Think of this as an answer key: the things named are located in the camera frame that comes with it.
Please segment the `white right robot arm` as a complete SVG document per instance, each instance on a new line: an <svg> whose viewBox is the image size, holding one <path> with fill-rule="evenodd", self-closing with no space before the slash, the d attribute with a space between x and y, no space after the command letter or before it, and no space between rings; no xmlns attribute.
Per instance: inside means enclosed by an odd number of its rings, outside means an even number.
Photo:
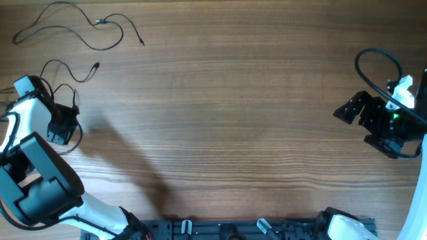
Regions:
<svg viewBox="0 0 427 240"><path fill-rule="evenodd" d="M399 239L426 238L426 124L415 118L413 110L426 116L426 72L423 72L416 95L408 88L412 77L407 75L397 83L390 83L391 98L397 100L399 107L392 101L384 102L372 97L365 91L354 95L345 105L334 112L338 119L351 124L357 115L359 124L369 130L364 139L366 143L383 152L390 158L422 157L420 174L410 210L406 217ZM320 212L312 230L314 239L377 239L361 219L333 209Z"/></svg>

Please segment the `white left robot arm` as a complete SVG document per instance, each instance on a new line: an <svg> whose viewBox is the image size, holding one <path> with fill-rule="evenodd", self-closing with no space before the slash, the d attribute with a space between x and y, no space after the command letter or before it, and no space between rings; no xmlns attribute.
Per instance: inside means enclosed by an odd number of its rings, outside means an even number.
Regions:
<svg viewBox="0 0 427 240"><path fill-rule="evenodd" d="M14 88L19 97L7 106L1 144L3 217L26 231L67 224L99 239L152 239L134 214L86 193L77 173L50 146L55 137L50 128L63 124L62 112L70 108L54 103L37 76L22 76Z"/></svg>

